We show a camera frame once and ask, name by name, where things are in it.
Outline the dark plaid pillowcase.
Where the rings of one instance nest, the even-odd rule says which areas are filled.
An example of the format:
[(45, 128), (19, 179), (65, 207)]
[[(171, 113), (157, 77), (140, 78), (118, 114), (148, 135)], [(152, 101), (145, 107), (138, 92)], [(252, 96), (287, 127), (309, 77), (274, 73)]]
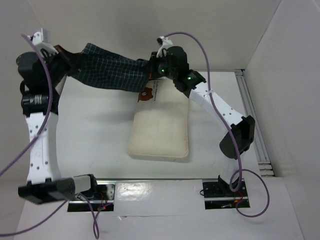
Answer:
[(97, 89), (140, 93), (149, 74), (148, 60), (127, 58), (87, 43), (80, 54), (79, 71), (70, 77)]

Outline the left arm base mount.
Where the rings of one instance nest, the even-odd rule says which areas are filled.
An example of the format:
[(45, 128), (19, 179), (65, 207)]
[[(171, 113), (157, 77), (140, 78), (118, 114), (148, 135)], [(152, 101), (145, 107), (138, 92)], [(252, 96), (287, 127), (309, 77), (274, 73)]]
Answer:
[[(115, 180), (97, 180), (96, 192), (84, 194), (95, 213), (97, 212), (113, 212), (114, 201), (116, 195)], [(90, 212), (91, 209), (84, 197), (80, 196), (74, 201), (70, 201), (67, 206), (69, 213)]]

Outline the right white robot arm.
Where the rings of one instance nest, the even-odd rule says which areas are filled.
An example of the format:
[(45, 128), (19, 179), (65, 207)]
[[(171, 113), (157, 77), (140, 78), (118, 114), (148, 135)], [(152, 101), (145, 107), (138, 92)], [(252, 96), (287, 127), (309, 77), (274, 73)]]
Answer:
[(218, 176), (222, 180), (218, 190), (223, 196), (237, 192), (242, 184), (241, 155), (249, 150), (254, 140), (254, 118), (237, 112), (211, 88), (209, 78), (190, 69), (182, 47), (163, 47), (152, 52), (147, 70), (153, 79), (166, 77), (172, 80), (179, 92), (206, 110), (226, 129), (219, 148), (227, 161)]

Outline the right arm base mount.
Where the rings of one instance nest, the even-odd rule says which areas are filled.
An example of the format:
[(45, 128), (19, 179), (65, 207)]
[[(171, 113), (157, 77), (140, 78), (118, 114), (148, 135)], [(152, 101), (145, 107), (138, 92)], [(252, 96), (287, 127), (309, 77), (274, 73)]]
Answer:
[(240, 189), (237, 192), (232, 192), (229, 185), (220, 178), (204, 179), (199, 194), (204, 198), (206, 210), (235, 209), (237, 204), (239, 204), (239, 208), (250, 207), (244, 180), (241, 181)]

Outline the cream bear pillow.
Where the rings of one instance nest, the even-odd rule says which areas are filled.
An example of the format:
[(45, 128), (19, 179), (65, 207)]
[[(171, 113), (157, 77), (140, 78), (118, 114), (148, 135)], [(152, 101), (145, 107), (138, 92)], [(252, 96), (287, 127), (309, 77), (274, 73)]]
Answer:
[(172, 80), (149, 81), (137, 98), (128, 155), (139, 160), (186, 161), (188, 111), (188, 98)]

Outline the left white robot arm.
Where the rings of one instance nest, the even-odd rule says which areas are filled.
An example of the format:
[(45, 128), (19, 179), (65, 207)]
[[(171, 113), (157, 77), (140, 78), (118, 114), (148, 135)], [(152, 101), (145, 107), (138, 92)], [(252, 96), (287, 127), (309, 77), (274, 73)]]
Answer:
[(78, 72), (79, 55), (60, 45), (54, 48), (57, 53), (25, 52), (16, 59), (18, 73), (23, 78), (22, 113), (32, 144), (26, 185), (18, 187), (18, 195), (35, 205), (74, 201), (79, 194), (92, 200), (99, 193), (93, 174), (62, 177), (59, 169), (56, 133), (60, 94), (56, 86), (69, 73)]

